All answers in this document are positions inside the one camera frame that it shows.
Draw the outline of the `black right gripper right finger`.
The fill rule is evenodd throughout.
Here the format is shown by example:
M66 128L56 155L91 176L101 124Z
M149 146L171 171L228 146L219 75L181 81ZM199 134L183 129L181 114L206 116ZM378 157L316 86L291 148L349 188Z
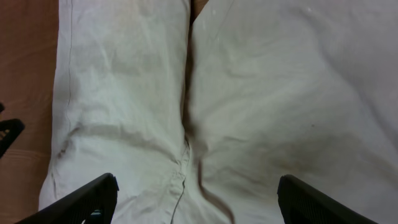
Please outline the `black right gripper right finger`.
M293 175L283 175L277 189L285 224L376 224Z

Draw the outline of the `beige khaki shorts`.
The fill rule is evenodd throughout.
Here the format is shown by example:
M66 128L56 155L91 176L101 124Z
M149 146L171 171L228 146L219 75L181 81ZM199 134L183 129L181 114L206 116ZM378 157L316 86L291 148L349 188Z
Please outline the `beige khaki shorts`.
M60 1L45 208L110 172L114 223L282 223L284 174L397 222L397 2Z

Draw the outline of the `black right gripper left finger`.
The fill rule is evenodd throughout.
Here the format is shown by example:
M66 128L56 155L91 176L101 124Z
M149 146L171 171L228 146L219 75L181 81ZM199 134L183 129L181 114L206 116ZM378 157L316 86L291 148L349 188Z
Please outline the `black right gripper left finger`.
M111 224L118 183L105 173L17 224Z

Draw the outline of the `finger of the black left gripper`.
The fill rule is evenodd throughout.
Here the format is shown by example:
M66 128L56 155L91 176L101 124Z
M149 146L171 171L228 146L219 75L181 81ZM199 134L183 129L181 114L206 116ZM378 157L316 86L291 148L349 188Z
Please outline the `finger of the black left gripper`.
M25 125L20 119L1 121L0 157L5 154L24 129Z

